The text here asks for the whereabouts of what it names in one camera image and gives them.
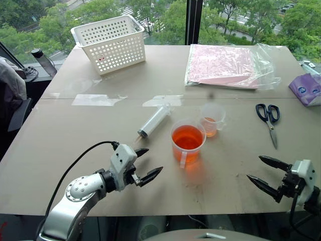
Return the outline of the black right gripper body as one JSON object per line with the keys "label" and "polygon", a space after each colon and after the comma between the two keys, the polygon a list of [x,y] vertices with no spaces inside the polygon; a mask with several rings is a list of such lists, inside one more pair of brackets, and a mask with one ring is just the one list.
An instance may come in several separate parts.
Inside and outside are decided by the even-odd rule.
{"label": "black right gripper body", "polygon": [[291,168],[292,164],[289,164],[285,169],[285,176],[277,189],[276,202],[280,202],[283,196],[288,198],[294,198],[296,194],[299,196],[306,185],[305,180],[297,174],[293,174]]}

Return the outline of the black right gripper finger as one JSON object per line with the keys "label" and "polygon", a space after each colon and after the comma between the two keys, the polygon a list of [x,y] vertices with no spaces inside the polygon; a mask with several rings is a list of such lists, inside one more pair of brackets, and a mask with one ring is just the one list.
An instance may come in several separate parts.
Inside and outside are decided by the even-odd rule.
{"label": "black right gripper finger", "polygon": [[273,158],[273,157],[269,157],[269,156],[263,156],[263,155],[259,156],[259,159],[263,163],[265,163],[265,164],[267,164],[267,165],[269,165],[269,166],[271,166],[273,168],[281,169],[281,170],[283,170],[283,171],[285,171],[287,173],[291,172],[292,165],[291,164],[287,164],[287,163],[285,163],[285,162],[283,162],[283,161],[281,161],[279,159],[276,159],[276,158]]}
{"label": "black right gripper finger", "polygon": [[250,174],[247,174],[246,176],[256,187],[271,196],[275,201],[281,200],[279,192],[276,189],[270,187],[268,183]]}

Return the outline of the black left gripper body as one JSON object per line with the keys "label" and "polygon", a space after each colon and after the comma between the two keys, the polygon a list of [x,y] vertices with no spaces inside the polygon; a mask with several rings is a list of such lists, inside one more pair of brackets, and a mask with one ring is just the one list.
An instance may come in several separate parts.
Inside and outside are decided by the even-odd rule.
{"label": "black left gripper body", "polygon": [[135,174],[136,167],[132,164],[128,168],[126,168],[124,172],[124,185],[135,184],[136,186],[141,187],[142,181],[141,179]]}

